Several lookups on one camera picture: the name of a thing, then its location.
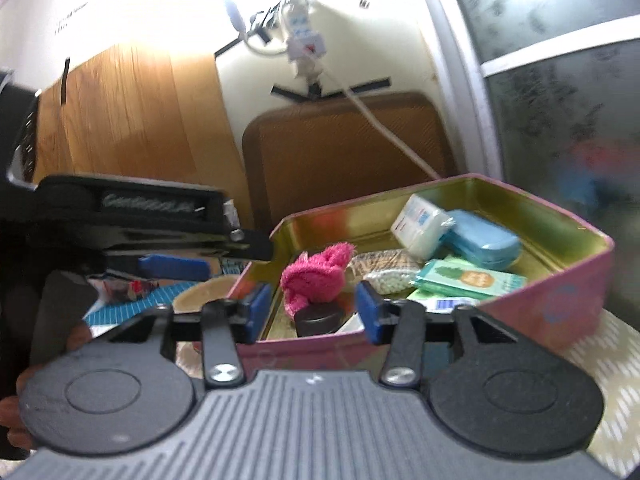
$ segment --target black round lid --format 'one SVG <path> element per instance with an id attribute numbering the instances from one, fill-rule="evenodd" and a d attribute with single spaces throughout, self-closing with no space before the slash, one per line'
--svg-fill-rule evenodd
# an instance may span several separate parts
<path id="1" fill-rule="evenodd" d="M 20 396 L 20 414 L 38 444 L 106 455 L 158 440 L 193 401 L 191 379 L 159 353 L 93 342 L 35 374 Z"/>
<path id="2" fill-rule="evenodd" d="M 296 312 L 293 320 L 298 337 L 331 334 L 342 325 L 344 310 L 335 301 L 311 303 Z"/>
<path id="3" fill-rule="evenodd" d="M 472 446 L 527 460 L 584 449 L 604 410 L 598 386 L 582 370 L 520 344 L 463 356 L 431 383 L 429 402 Z"/>

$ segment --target red item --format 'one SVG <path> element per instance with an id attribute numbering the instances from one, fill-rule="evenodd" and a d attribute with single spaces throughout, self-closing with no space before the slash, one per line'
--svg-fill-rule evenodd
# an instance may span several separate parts
<path id="1" fill-rule="evenodd" d="M 302 253 L 282 272 L 280 288 L 284 291 L 284 309 L 290 317 L 309 303 L 335 300 L 344 287 L 344 270 L 355 247 L 342 242 L 313 256 Z"/>

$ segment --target pineapple illustration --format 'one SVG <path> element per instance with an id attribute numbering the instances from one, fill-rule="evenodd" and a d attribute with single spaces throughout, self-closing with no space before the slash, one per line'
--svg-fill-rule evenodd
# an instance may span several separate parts
<path id="1" fill-rule="evenodd" d="M 492 286 L 495 281 L 495 278 L 487 272 L 465 270 L 460 269 L 460 267 L 439 267 L 436 269 L 436 272 L 445 278 L 460 280 L 462 283 L 478 288 L 488 288 Z"/>

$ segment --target human hand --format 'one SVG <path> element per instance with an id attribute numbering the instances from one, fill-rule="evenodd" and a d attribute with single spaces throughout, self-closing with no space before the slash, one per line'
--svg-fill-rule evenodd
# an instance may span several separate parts
<path id="1" fill-rule="evenodd" d="M 66 340 L 66 350 L 77 350 L 85 343 L 91 341 L 92 338 L 91 329 L 89 329 L 84 322 L 81 322 L 73 328 L 69 338 Z M 45 365 L 36 365 L 27 368 L 20 374 L 18 380 L 15 382 L 15 390 L 18 395 L 0 400 L 0 426 L 9 428 L 7 440 L 9 444 L 14 447 L 33 449 L 33 439 L 24 427 L 22 420 L 20 420 L 18 396 L 20 396 L 21 391 L 24 390 L 27 381 L 44 366 Z"/>

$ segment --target green tissue pack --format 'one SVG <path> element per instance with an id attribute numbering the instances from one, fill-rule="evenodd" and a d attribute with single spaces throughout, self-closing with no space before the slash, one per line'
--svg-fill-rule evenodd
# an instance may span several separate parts
<path id="1" fill-rule="evenodd" d="M 452 260 L 431 260 L 415 277 L 413 285 L 444 296 L 466 296 L 487 300 L 504 296 L 527 284 L 517 274 L 481 269 Z"/>

